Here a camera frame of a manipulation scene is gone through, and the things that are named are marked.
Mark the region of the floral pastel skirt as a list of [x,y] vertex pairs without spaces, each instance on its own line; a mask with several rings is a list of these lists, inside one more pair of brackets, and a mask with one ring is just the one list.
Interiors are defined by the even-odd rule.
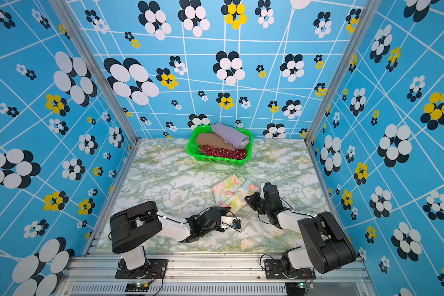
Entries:
[[245,197],[260,192],[260,188],[252,181],[231,175],[212,187],[215,205],[230,207],[233,213],[242,210],[247,202]]

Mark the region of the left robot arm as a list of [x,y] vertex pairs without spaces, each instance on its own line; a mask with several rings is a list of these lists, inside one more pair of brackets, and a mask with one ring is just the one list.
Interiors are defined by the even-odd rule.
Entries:
[[111,216],[109,223],[112,251],[121,256],[117,279],[164,278],[167,261],[150,261],[144,250],[144,243],[154,236],[190,244],[214,231],[242,231],[240,219],[229,207],[209,207],[180,219],[163,214],[153,201],[118,212]]

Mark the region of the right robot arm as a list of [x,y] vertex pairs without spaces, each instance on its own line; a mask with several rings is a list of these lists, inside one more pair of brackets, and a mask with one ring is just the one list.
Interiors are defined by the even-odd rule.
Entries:
[[261,192],[245,197],[251,209],[268,218],[278,229],[302,236],[303,244],[282,253],[279,260],[268,260],[267,276],[286,279],[312,279],[312,269],[325,274],[356,261],[356,251],[331,212],[317,215],[295,212],[283,204],[277,186],[264,183]]

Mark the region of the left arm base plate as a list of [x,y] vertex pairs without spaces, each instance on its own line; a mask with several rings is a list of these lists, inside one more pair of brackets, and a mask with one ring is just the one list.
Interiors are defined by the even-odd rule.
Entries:
[[150,259],[143,266],[129,270],[124,259],[118,261],[115,274],[117,279],[164,279],[168,268],[168,260]]

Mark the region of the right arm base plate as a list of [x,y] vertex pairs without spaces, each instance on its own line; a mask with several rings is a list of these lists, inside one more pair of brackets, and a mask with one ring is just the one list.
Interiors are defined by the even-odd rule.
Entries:
[[265,270],[266,279],[286,279],[310,281],[316,279],[314,270],[311,268],[295,269],[285,260],[265,259],[261,261]]

